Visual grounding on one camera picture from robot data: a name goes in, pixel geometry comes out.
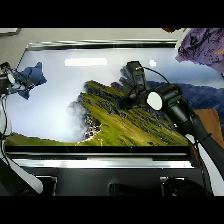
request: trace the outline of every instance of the blue object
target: blue object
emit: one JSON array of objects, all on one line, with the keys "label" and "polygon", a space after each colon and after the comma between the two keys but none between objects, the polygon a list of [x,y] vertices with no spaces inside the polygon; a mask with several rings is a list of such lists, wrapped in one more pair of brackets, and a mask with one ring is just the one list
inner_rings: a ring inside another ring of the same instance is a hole
[{"label": "blue object", "polygon": [[47,82],[42,72],[42,63],[38,62],[35,67],[27,67],[22,72],[15,72],[16,81],[21,82],[27,90],[19,91],[19,95],[28,100],[30,90],[35,86],[42,85]]}]

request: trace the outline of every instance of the mountain wallpaper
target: mountain wallpaper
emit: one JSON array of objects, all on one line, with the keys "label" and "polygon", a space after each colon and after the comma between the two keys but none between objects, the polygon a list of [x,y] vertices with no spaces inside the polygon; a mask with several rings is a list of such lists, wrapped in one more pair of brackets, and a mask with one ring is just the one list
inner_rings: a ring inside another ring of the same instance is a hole
[{"label": "mountain wallpaper", "polygon": [[[120,110],[119,101],[129,92],[133,83],[130,74],[121,69],[118,82],[105,86],[95,81],[85,83],[85,93],[69,107],[85,111],[82,119],[86,129],[83,141],[59,142],[13,133],[6,140],[6,146],[185,146],[186,139],[177,133],[165,117],[152,109],[135,108]],[[148,82],[152,88],[163,85]],[[224,129],[224,89],[179,84],[184,96],[194,109],[215,108]]]}]

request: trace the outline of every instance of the computer screen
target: computer screen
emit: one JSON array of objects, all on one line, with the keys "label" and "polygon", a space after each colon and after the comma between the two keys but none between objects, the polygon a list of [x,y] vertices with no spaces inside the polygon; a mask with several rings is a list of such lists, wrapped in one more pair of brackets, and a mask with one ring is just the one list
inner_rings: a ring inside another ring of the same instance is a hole
[{"label": "computer screen", "polygon": [[[120,110],[130,88],[129,61],[163,74],[183,89],[193,109],[215,108],[224,125],[224,79],[214,69],[176,61],[174,48],[101,48],[26,51],[18,71],[43,65],[47,82],[28,100],[8,96],[13,135],[9,146],[187,146],[163,114],[153,109]],[[145,70],[151,88],[165,84]]]}]

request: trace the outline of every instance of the green mountain ridge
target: green mountain ridge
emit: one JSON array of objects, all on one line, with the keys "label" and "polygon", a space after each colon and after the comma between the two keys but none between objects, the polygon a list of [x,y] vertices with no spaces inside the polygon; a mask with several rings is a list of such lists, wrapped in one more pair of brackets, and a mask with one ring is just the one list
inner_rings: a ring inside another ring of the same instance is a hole
[{"label": "green mountain ridge", "polygon": [[14,134],[6,140],[7,146],[184,146],[186,139],[174,131],[163,119],[157,119],[148,109],[120,110],[118,102],[128,88],[114,88],[95,81],[85,84],[86,93],[81,93],[77,104],[86,108],[87,120],[99,126],[90,140],[66,143],[47,139],[31,138]]}]

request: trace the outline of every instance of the fog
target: fog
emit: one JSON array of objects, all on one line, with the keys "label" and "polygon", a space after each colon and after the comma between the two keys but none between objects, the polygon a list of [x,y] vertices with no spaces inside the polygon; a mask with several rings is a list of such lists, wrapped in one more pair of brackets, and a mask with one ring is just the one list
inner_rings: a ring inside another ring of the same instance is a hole
[{"label": "fog", "polygon": [[[170,82],[209,85],[215,88],[224,86],[221,75],[202,65],[191,62],[179,63],[174,59],[174,49],[91,49],[91,50],[50,50],[26,52],[18,67],[43,64],[43,74],[47,83],[35,87],[29,100],[18,94],[7,99],[7,112],[11,119],[13,132],[26,136],[52,139],[65,142],[81,141],[85,124],[81,117],[82,108],[74,111],[70,103],[84,92],[86,81],[94,80],[104,85],[118,81],[120,69],[128,61],[138,60],[142,66],[149,67],[154,60],[156,67]],[[106,58],[107,65],[66,67],[69,58]],[[147,80],[163,81],[161,77],[146,71]]]}]

